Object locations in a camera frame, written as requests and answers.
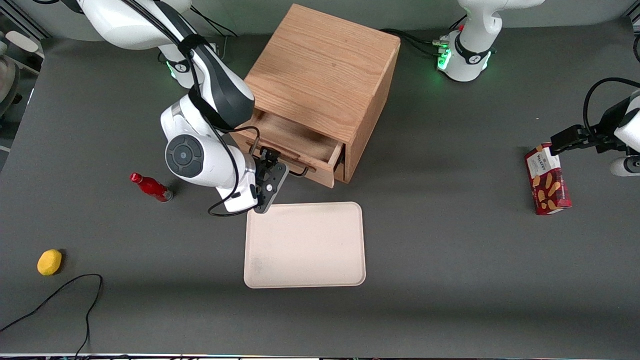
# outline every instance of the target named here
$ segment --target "yellow sponge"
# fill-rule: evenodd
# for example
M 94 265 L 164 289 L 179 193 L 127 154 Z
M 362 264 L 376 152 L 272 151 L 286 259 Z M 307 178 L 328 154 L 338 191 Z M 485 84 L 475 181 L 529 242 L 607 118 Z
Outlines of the yellow sponge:
M 62 253 L 56 249 L 47 250 L 42 253 L 38 260 L 38 272 L 44 276 L 53 275 L 60 268 Z

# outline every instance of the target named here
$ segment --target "gray table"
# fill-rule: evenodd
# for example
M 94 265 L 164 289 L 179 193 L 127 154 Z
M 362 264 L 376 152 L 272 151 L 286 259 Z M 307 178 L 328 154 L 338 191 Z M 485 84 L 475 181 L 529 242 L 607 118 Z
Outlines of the gray table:
M 231 39 L 225 60 L 244 75 L 267 39 Z M 277 199 L 360 203 L 367 279 L 286 290 L 244 285 L 245 217 L 207 216 L 216 192 L 165 166 L 159 114 L 184 90 L 156 52 L 49 42 L 0 176 L 0 323 L 98 272 L 88 352 L 637 359 L 639 180 L 609 173 L 618 154 L 568 152 L 574 208 L 539 217 L 523 160 L 581 121 L 595 81 L 637 79 L 632 41 L 628 20 L 505 29 L 473 83 L 404 46 L 353 182 L 290 178 Z M 593 121 L 631 91 L 600 89 Z M 132 171 L 175 200 L 140 193 Z M 68 264 L 45 278 L 35 265 L 50 248 Z M 95 286 L 0 334 L 0 352 L 75 351 Z

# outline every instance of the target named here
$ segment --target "white tray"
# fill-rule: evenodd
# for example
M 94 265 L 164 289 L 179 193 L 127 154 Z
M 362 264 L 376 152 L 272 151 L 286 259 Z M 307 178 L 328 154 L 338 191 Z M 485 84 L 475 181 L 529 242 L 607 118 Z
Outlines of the white tray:
M 355 202 L 272 205 L 246 219 L 250 288 L 357 286 L 366 276 L 362 209 Z

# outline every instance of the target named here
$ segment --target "black cable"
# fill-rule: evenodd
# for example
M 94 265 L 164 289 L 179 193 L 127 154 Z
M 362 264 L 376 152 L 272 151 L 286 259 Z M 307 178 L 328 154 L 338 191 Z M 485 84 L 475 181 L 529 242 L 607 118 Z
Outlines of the black cable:
M 224 25 L 221 25 L 219 22 L 215 22 L 215 21 L 211 20 L 210 18 L 206 17 L 203 13 L 201 13 L 201 12 L 200 12 L 200 10 L 196 9 L 196 7 L 195 7 L 195 6 L 193 6 L 193 5 L 191 5 L 191 11 L 192 11 L 192 12 L 195 12 L 195 13 L 196 13 L 196 14 L 198 14 L 201 18 L 205 19 L 205 20 L 209 23 L 209 25 L 213 26 L 216 30 L 218 30 L 218 28 L 216 28 L 216 25 L 217 25 L 217 26 L 219 26 L 219 27 L 221 27 L 221 28 L 223 28 L 223 29 L 227 30 L 228 32 L 230 32 L 231 34 L 233 34 L 235 37 L 237 37 L 237 36 L 238 36 L 238 34 L 236 34 L 236 32 L 235 32 L 235 31 L 233 31 L 233 30 L 229 29 L 228 27 L 226 27 L 226 26 L 224 26 Z M 225 35 L 223 35 L 223 33 L 222 33 L 220 30 L 218 30 L 218 32 L 220 33 L 220 35 L 225 36 Z
M 465 14 L 465 16 L 463 16 L 460 19 L 458 19 L 458 21 L 456 21 L 453 24 L 451 24 L 451 26 L 449 26 L 449 30 L 453 30 L 456 26 L 458 26 L 459 23 L 462 22 L 462 20 L 464 20 L 466 18 L 467 18 L 467 14 Z
M 256 206 L 252 206 L 252 207 L 250 207 L 250 208 L 248 208 L 248 209 L 244 209 L 244 210 L 242 210 L 242 211 L 236 211 L 235 213 L 228 213 L 228 214 L 212 213 L 211 211 L 212 211 L 215 207 L 216 207 L 216 205 L 211 206 L 211 207 L 207 210 L 207 213 L 208 213 L 209 215 L 211 215 L 212 217 L 225 218 L 225 217 L 234 217 L 234 216 L 238 216 L 238 215 L 242 215 L 242 214 L 248 213 L 249 211 L 251 211 L 251 210 L 253 210 L 253 209 L 257 208 L 257 207 L 258 207 L 258 205 L 256 205 Z
M 53 292 L 53 294 L 49 295 L 49 297 L 47 297 L 42 303 L 40 303 L 40 305 L 38 305 L 38 307 L 36 307 L 35 310 L 33 310 L 32 312 L 28 313 L 27 315 L 23 315 L 20 318 L 12 321 L 11 323 L 9 323 L 9 325 L 7 325 L 7 326 L 3 327 L 2 329 L 0 329 L 0 332 L 3 332 L 5 330 L 9 329 L 11 326 L 14 326 L 15 324 L 23 321 L 24 319 L 28 318 L 29 316 L 35 314 L 38 310 L 40 310 L 41 307 L 43 307 L 46 303 L 48 303 L 49 300 L 51 300 L 54 296 L 56 296 L 67 285 L 71 284 L 72 282 L 74 282 L 74 281 L 76 281 L 76 280 L 78 280 L 78 279 L 80 279 L 82 277 L 86 277 L 86 276 L 97 276 L 100 279 L 100 283 L 98 283 L 98 290 L 95 292 L 95 298 L 93 299 L 93 302 L 92 302 L 91 306 L 89 307 L 89 310 L 86 311 L 86 315 L 84 316 L 84 322 L 86 323 L 86 334 L 84 335 L 84 341 L 82 342 L 82 345 L 80 345 L 80 347 L 76 351 L 75 358 L 77 358 L 78 354 L 80 353 L 80 350 L 82 350 L 82 348 L 86 345 L 86 342 L 89 340 L 89 336 L 90 336 L 89 314 L 91 313 L 91 310 L 93 310 L 93 307 L 98 302 L 98 298 L 100 297 L 100 291 L 102 290 L 102 284 L 104 282 L 104 278 L 100 274 L 78 275 L 75 278 L 65 282 L 63 286 L 60 286 L 56 291 Z
M 636 36 L 636 39 L 634 40 L 634 56 L 636 57 L 636 60 L 640 62 L 640 54 L 638 54 L 638 41 L 640 41 L 640 35 Z
M 603 141 L 595 136 L 591 126 L 589 125 L 589 119 L 588 119 L 588 115 L 589 115 L 589 100 L 591 100 L 591 96 L 593 95 L 593 92 L 596 90 L 596 88 L 598 88 L 598 86 L 600 86 L 600 85 L 602 85 L 604 83 L 611 82 L 611 81 L 614 81 L 614 82 L 617 82 L 617 83 L 627 84 L 627 85 L 630 85 L 630 86 L 635 86 L 636 88 L 640 88 L 640 83 L 637 83 L 637 82 L 629 80 L 629 79 L 624 79 L 624 78 L 605 78 L 605 79 L 602 79 L 602 80 L 598 81 L 597 83 L 593 84 L 593 86 L 589 89 L 589 91 L 587 92 L 587 95 L 584 98 L 584 105 L 582 107 L 582 121 L 584 123 L 584 127 L 587 129 L 587 132 L 589 133 L 589 136 L 594 138 L 595 141 L 598 142 L 601 145 L 604 145 Z
M 429 55 L 429 56 L 435 56 L 435 57 L 440 56 L 439 54 L 432 53 L 430 51 L 426 51 L 425 49 L 423 49 L 423 48 L 421 48 L 419 46 L 419 44 L 421 44 L 421 45 L 431 45 L 430 41 L 421 39 L 419 37 L 415 37 L 415 36 L 405 32 L 405 31 L 401 31 L 401 30 L 397 30 L 397 29 L 380 29 L 380 31 L 395 35 L 395 36 L 397 36 L 399 38 L 405 39 L 409 43 L 409 45 L 411 45 L 414 48 L 416 48 L 422 54 Z

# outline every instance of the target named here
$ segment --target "open drawer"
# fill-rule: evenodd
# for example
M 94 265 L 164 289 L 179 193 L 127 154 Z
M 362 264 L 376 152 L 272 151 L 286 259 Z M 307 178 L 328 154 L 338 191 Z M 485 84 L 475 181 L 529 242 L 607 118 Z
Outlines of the open drawer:
M 262 146 L 280 151 L 281 160 L 289 165 L 291 171 L 301 173 L 308 168 L 305 177 L 333 188 L 333 173 L 338 167 L 343 143 L 261 110 L 254 110 L 253 117 L 242 124 L 244 126 L 260 129 L 260 141 L 254 155 L 259 155 Z M 248 152 L 253 145 L 255 131 L 239 131 L 231 133 L 231 136 L 242 151 Z

